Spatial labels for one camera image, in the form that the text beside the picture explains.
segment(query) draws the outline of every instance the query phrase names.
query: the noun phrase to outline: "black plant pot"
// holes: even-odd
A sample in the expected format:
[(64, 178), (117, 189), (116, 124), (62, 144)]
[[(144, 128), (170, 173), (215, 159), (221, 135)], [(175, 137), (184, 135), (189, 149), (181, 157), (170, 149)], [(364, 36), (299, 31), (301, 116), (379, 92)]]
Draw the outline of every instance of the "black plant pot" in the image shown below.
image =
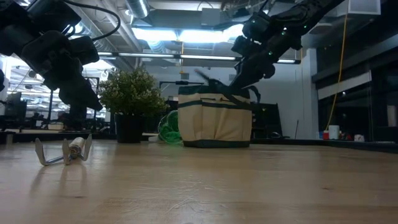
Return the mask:
[(115, 114), (118, 143), (139, 143), (144, 132), (145, 117)]

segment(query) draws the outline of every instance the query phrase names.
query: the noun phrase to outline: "canvas tool bag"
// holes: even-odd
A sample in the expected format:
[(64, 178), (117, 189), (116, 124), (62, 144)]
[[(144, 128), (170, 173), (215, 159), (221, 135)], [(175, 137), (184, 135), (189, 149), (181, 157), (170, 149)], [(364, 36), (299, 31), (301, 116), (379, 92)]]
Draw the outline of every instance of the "canvas tool bag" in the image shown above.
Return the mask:
[(249, 147), (252, 106), (249, 90), (232, 90), (217, 80), (178, 89), (178, 128), (187, 147)]

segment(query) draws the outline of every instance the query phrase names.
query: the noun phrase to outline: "potted plant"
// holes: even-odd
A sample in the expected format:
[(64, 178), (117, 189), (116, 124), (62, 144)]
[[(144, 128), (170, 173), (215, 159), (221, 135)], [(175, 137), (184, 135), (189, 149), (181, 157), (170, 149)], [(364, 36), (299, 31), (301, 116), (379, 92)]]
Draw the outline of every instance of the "potted plant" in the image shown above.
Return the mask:
[(146, 118), (163, 112), (167, 105), (155, 87), (155, 78), (144, 67), (133, 72), (114, 72), (99, 84), (99, 100), (115, 114), (118, 142), (140, 142)]

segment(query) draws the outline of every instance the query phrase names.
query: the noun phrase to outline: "wooden tabletop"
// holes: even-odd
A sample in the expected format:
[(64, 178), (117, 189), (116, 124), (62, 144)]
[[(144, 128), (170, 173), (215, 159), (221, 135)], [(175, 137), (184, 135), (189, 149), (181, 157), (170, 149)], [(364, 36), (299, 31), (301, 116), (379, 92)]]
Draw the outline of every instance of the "wooden tabletop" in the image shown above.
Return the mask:
[(86, 162), (48, 167), (33, 144), (1, 146), (0, 223), (398, 223), (395, 154), (93, 145)]

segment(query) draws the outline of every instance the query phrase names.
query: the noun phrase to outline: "desk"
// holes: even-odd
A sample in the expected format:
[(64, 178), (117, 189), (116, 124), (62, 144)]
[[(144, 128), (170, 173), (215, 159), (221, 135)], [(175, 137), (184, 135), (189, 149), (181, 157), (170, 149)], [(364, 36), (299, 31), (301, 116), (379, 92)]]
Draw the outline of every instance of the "desk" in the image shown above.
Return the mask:
[[(48, 158), (61, 153), (60, 142), (44, 144)], [(1, 146), (1, 223), (398, 223), (395, 154), (93, 146), (66, 167), (42, 167), (31, 143)]]

